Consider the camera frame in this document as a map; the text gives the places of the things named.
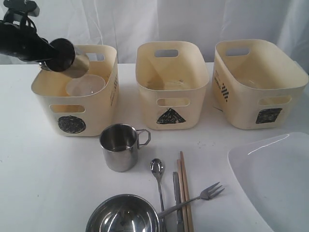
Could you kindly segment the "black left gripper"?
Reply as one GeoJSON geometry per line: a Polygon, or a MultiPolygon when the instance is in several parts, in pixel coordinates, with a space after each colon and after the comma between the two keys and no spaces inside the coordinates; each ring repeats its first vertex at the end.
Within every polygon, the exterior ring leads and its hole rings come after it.
{"type": "Polygon", "coordinates": [[[54,72],[67,70],[75,60],[73,44],[64,38],[51,42],[38,36],[34,28],[21,29],[16,24],[0,22],[0,53],[24,62],[43,63],[54,72]]]}

